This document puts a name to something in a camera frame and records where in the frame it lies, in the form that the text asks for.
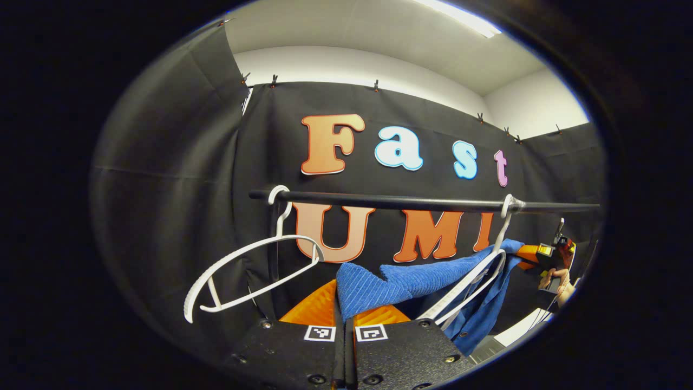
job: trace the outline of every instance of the hand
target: hand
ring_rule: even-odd
[[[556,296],[558,297],[556,300],[558,301],[560,307],[563,306],[563,304],[568,300],[568,298],[570,298],[573,291],[575,291],[575,287],[573,287],[570,284],[570,274],[568,273],[567,269],[559,269],[558,271],[556,271],[555,268],[552,268],[546,273],[546,275],[543,278],[541,278],[541,281],[539,282],[539,288],[546,288],[549,285],[549,283],[551,283],[551,279],[553,277],[561,278],[561,284],[559,285],[558,291],[556,292]]]

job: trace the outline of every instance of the ceiling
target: ceiling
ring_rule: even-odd
[[[231,51],[336,46],[404,60],[481,96],[545,68],[507,37],[486,38],[410,0],[258,0],[227,14]]]

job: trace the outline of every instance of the white hanger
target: white hanger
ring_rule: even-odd
[[[286,186],[283,185],[278,185],[272,191],[270,192],[270,196],[268,199],[268,203],[270,205],[274,204],[274,197],[277,196],[277,194],[281,191],[288,191],[289,189]],[[290,279],[300,275],[303,272],[306,272],[313,266],[315,266],[318,262],[321,262],[322,259],[324,259],[324,254],[322,252],[322,249],[320,249],[320,246],[318,243],[307,236],[301,236],[301,235],[282,235],[283,233],[283,225],[284,225],[284,220],[286,217],[291,214],[291,209],[292,209],[292,203],[288,202],[286,206],[286,210],[284,210],[284,213],[279,216],[277,219],[277,235],[274,237],[270,237],[267,239],[263,239],[257,242],[254,242],[252,244],[246,245],[242,247],[241,249],[238,249],[237,251],[232,252],[231,254],[224,256],[221,260],[217,261],[216,263],[212,264],[202,275],[195,281],[193,286],[190,288],[188,291],[188,295],[185,297],[185,302],[183,303],[183,315],[185,316],[185,319],[189,323],[193,323],[193,306],[195,304],[195,299],[197,299],[198,294],[200,291],[202,291],[202,288],[204,287],[205,283],[209,286],[209,292],[212,295],[212,299],[214,300],[214,307],[207,307],[207,306],[200,306],[200,309],[204,310],[205,312],[210,312],[210,313],[216,313],[216,312],[221,312],[222,310],[229,309],[230,307],[239,305],[246,300],[251,300],[255,298],[256,296],[260,294],[264,294],[265,292],[274,289],[275,287],[289,281]],[[279,242],[279,241],[285,241],[288,239],[306,239],[310,242],[313,243],[313,258],[310,261],[310,264],[305,266],[304,268],[292,273],[289,276],[284,277],[283,279],[277,280],[276,282],[272,283],[269,286],[266,286],[262,289],[259,289],[258,291],[255,291],[254,293],[248,294],[246,296],[243,296],[241,298],[232,300],[231,302],[222,303],[219,301],[219,296],[217,295],[216,288],[214,287],[214,281],[212,280],[212,274],[214,274],[218,269],[220,269],[222,266],[224,266],[226,263],[232,261],[233,259],[238,258],[238,256],[242,255],[243,253],[246,253],[248,251],[251,251],[255,248],[258,248],[262,245],[266,244],[271,244],[272,242]]]
[[[438,302],[436,302],[430,309],[426,310],[422,315],[420,315],[417,319],[434,319],[440,314],[440,312],[445,309],[450,302],[452,302],[455,297],[460,295],[465,288],[467,288],[470,284],[473,282],[477,281],[477,278],[482,274],[482,272],[485,270],[486,266],[488,266],[497,256],[500,255],[500,262],[498,263],[498,266],[495,268],[495,271],[493,272],[493,275],[480,287],[478,287],[470,296],[466,297],[457,307],[452,309],[451,311],[447,312],[445,315],[443,315],[441,318],[437,319],[435,321],[436,325],[441,325],[443,322],[444,328],[447,328],[452,321],[447,321],[450,317],[455,315],[456,313],[459,313],[459,311],[467,304],[469,303],[470,300],[474,299],[475,296],[477,296],[486,286],[491,284],[492,281],[495,280],[496,276],[498,276],[499,272],[503,269],[503,266],[505,265],[505,251],[500,248],[501,243],[503,242],[503,239],[505,238],[505,231],[508,229],[508,226],[510,225],[510,217],[512,216],[512,212],[508,212],[508,207],[513,204],[513,205],[522,205],[522,201],[519,201],[518,199],[515,199],[511,194],[507,194],[505,196],[505,200],[503,201],[503,208],[501,209],[500,212],[500,217],[505,219],[505,222],[503,223],[503,227],[500,229],[500,232],[498,233],[498,236],[495,238],[495,243],[493,244],[493,250],[491,253],[489,253],[488,256],[486,256],[479,264],[477,264],[471,271],[469,271],[450,291],[448,291],[447,294],[443,298],[441,298]]]

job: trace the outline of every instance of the black rod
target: black rod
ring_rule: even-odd
[[[270,191],[254,189],[252,199],[267,199]],[[341,205],[356,207],[373,207],[395,210],[432,210],[432,211],[466,211],[466,212],[499,212],[502,201],[471,201],[464,199],[419,198],[415,196],[334,194],[328,192],[282,191],[277,194],[280,201],[305,202],[318,205]],[[508,211],[527,214],[563,213],[595,211],[599,204],[593,203],[547,203],[524,202],[510,205]]]

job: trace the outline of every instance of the orange letter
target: orange letter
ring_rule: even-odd
[[[372,208],[342,206],[342,209],[349,213],[349,232],[346,236],[346,244],[341,248],[330,248],[322,242],[322,226],[325,211],[331,209],[332,206],[294,203],[294,207],[296,208],[296,234],[314,239],[325,254],[324,261],[328,263],[350,262],[361,254],[366,243],[368,214],[376,211]],[[297,239],[296,244],[304,255],[312,257],[313,245],[309,241]]]
[[[335,147],[339,146],[344,155],[353,152],[353,133],[342,127],[335,134],[336,125],[344,125],[356,131],[363,131],[366,124],[357,114],[311,115],[301,123],[308,127],[308,159],[301,164],[301,172],[306,175],[321,175],[344,171],[344,160],[337,159]]]
[[[398,263],[411,262],[418,254],[414,246],[419,240],[421,256],[427,259],[433,252],[436,244],[438,249],[433,253],[435,259],[445,259],[457,253],[456,241],[459,229],[459,219],[463,212],[444,212],[438,223],[433,224],[433,215],[430,211],[402,210],[407,215],[407,227],[404,230],[402,249],[392,258]]]
[[[479,237],[477,243],[474,244],[474,251],[483,251],[489,246],[489,233],[491,232],[491,220],[493,219],[492,212],[481,213],[481,228],[479,228]]]

